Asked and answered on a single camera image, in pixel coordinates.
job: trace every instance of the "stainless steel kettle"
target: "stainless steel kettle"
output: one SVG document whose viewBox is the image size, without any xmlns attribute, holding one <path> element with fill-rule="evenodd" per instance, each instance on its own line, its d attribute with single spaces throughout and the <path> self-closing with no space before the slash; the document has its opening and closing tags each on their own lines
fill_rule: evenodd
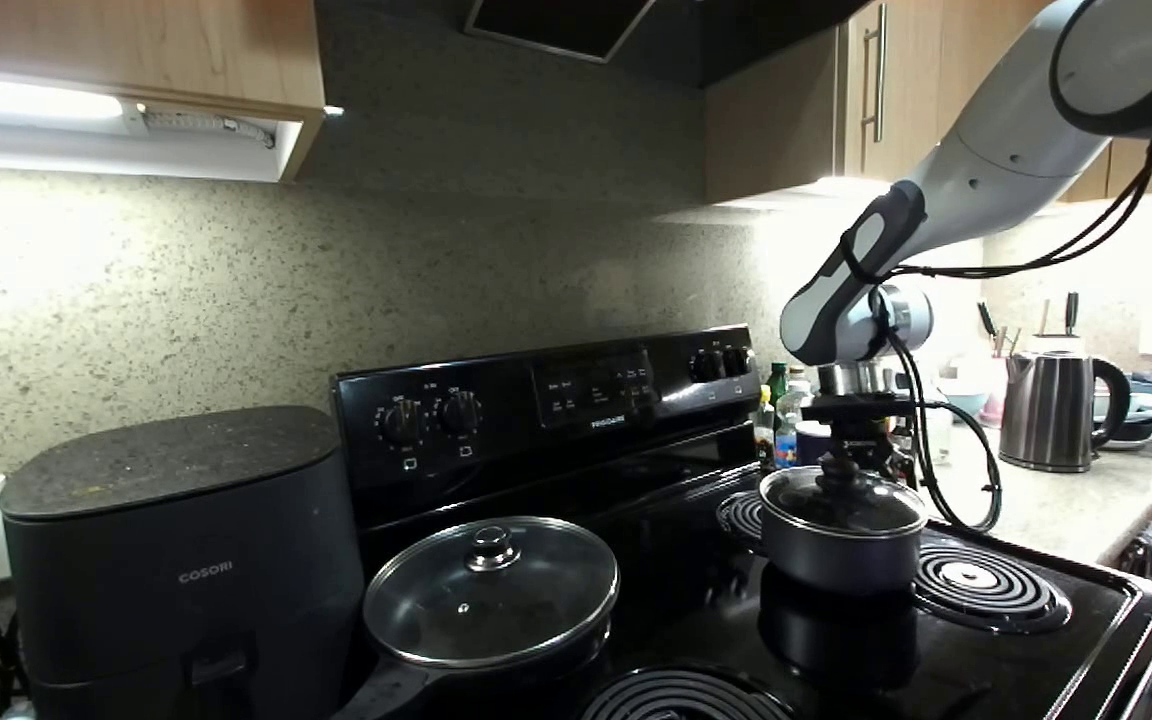
<svg viewBox="0 0 1152 720">
<path fill-rule="evenodd" d="M 1106 386 L 1105 430 L 1093 430 L 1096 379 Z M 1035 471 L 1086 471 L 1131 408 L 1129 378 L 1093 357 L 1008 357 L 1002 465 Z"/>
</svg>

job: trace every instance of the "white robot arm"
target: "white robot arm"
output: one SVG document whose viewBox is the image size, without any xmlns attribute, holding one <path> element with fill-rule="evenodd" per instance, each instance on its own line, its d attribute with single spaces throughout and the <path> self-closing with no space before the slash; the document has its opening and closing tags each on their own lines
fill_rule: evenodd
<svg viewBox="0 0 1152 720">
<path fill-rule="evenodd" d="M 876 277 L 929 248 L 1019 226 L 1058 196 L 1106 138 L 1152 138 L 1152 0 L 1052 0 L 940 148 L 871 199 L 784 304 L 784 350 L 805 363 L 876 357 Z M 929 339 L 930 304 L 921 291 L 885 287 L 878 304 L 907 350 Z"/>
</svg>

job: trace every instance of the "air fryer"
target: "air fryer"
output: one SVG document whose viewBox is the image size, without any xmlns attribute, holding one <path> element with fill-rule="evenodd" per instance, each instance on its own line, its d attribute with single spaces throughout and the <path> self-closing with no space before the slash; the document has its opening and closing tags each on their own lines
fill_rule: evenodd
<svg viewBox="0 0 1152 720">
<path fill-rule="evenodd" d="M 363 571 L 334 425 L 251 408 L 96 431 L 5 481 L 45 720 L 315 720 Z"/>
</svg>

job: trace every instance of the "stove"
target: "stove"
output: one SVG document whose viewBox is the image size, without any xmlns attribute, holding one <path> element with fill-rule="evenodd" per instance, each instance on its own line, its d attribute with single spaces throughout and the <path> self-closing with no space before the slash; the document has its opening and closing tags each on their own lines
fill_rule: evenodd
<svg viewBox="0 0 1152 720">
<path fill-rule="evenodd" d="M 565 515 L 618 559 L 603 652 L 404 715 L 1129 715 L 1152 580 L 929 524 L 907 595 L 824 595 L 759 555 L 742 328 L 343 374 L 363 570 L 478 515 Z"/>
</svg>

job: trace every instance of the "countertop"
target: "countertop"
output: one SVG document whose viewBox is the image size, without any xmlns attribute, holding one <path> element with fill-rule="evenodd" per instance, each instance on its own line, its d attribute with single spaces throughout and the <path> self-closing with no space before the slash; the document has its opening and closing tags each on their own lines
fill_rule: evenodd
<svg viewBox="0 0 1152 720">
<path fill-rule="evenodd" d="M 1002 515 L 989 535 L 1052 555 L 1111 564 L 1152 521 L 1152 446 L 1100 454 L 1093 471 L 1056 475 L 998 465 Z M 934 465 L 940 488 L 962 521 L 983 515 L 983 454 L 957 431 L 950 458 Z"/>
</svg>

